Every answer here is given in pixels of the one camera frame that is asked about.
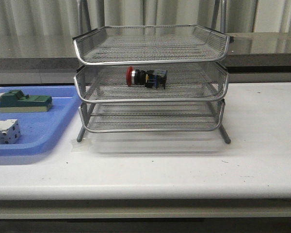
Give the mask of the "red emergency stop button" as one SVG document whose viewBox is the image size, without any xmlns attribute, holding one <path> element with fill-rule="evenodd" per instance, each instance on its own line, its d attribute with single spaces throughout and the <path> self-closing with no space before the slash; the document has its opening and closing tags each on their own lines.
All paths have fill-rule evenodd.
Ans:
<svg viewBox="0 0 291 233">
<path fill-rule="evenodd" d="M 167 70 L 140 70 L 128 67 L 126 71 L 126 83 L 128 86 L 141 85 L 147 88 L 165 89 L 167 81 Z"/>
</svg>

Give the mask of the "silver mesh tray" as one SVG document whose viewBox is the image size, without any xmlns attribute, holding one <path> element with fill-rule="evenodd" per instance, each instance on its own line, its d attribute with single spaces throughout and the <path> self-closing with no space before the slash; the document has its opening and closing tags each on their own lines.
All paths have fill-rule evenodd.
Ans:
<svg viewBox="0 0 291 233">
<path fill-rule="evenodd" d="M 198 25 L 104 26 L 73 38 L 88 66 L 217 62 L 229 44 L 227 34 Z"/>
<path fill-rule="evenodd" d="M 129 65 L 85 66 L 74 77 L 80 99 L 88 103 L 131 101 L 218 101 L 229 74 L 216 62 L 134 64 L 133 69 L 166 70 L 165 87 L 128 86 Z"/>
<path fill-rule="evenodd" d="M 83 102 L 79 114 L 91 133 L 208 132 L 221 126 L 224 108 L 224 100 Z"/>
</svg>

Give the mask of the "blue plastic tray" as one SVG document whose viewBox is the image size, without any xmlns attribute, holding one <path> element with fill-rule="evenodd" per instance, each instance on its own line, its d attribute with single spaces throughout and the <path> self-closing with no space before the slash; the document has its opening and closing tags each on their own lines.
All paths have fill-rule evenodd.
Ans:
<svg viewBox="0 0 291 233">
<path fill-rule="evenodd" d="M 0 87 L 0 93 L 9 90 L 51 96 L 52 108 L 47 112 L 0 113 L 0 120 L 18 119 L 21 133 L 16 143 L 0 144 L 0 156 L 34 155 L 52 149 L 81 103 L 72 85 Z"/>
</svg>

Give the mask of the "dark grey rear counter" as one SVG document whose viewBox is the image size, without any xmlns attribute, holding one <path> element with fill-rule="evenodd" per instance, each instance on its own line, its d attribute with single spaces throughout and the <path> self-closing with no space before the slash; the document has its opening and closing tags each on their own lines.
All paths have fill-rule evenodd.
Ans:
<svg viewBox="0 0 291 233">
<path fill-rule="evenodd" d="M 291 72 L 291 33 L 230 33 L 222 64 L 232 73 Z M 70 36 L 0 35 L 0 70 L 77 69 Z"/>
</svg>

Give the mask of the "white circuit breaker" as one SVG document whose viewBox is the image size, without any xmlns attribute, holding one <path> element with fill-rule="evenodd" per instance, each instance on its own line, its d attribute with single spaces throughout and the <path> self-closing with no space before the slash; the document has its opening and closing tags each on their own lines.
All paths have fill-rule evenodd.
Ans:
<svg viewBox="0 0 291 233">
<path fill-rule="evenodd" d="M 0 144 L 14 144 L 20 136 L 17 119 L 0 120 Z"/>
</svg>

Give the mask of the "silver metal rack frame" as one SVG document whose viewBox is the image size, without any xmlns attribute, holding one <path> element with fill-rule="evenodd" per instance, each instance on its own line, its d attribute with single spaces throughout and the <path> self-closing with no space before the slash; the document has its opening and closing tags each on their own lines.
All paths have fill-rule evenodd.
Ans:
<svg viewBox="0 0 291 233">
<path fill-rule="evenodd" d="M 82 66 L 78 69 L 77 73 L 79 72 L 80 69 L 82 69 L 82 68 L 85 67 L 85 66 L 88 66 L 88 65 L 85 65 L 85 64 L 82 63 Z M 167 102 L 167 101 L 147 101 L 147 102 Z M 228 136 L 228 134 L 227 134 L 227 132 L 226 132 L 226 130 L 225 130 L 225 128 L 223 127 L 222 124 L 221 124 L 221 126 L 220 126 L 219 128 L 217 128 L 216 130 L 218 130 L 218 131 L 220 132 L 222 138 L 224 139 L 224 141 L 225 141 L 226 143 L 230 143 L 230 142 L 231 142 L 231 140 L 230 140 L 230 138 L 229 138 L 229 136 Z M 89 132 L 89 131 L 87 131 L 87 130 L 83 127 L 83 125 L 82 125 L 81 130 L 80 130 L 80 132 L 79 132 L 79 135 L 78 135 L 78 137 L 77 137 L 77 140 L 78 140 L 78 141 L 82 141 L 85 132 Z"/>
</svg>

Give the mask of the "green and beige switch block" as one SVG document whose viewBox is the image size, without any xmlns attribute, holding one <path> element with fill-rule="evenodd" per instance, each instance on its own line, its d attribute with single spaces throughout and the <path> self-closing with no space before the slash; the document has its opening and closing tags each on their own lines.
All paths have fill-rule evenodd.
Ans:
<svg viewBox="0 0 291 233">
<path fill-rule="evenodd" d="M 0 93 L 0 113 L 47 112 L 52 107 L 52 97 L 29 95 L 22 90 Z"/>
</svg>

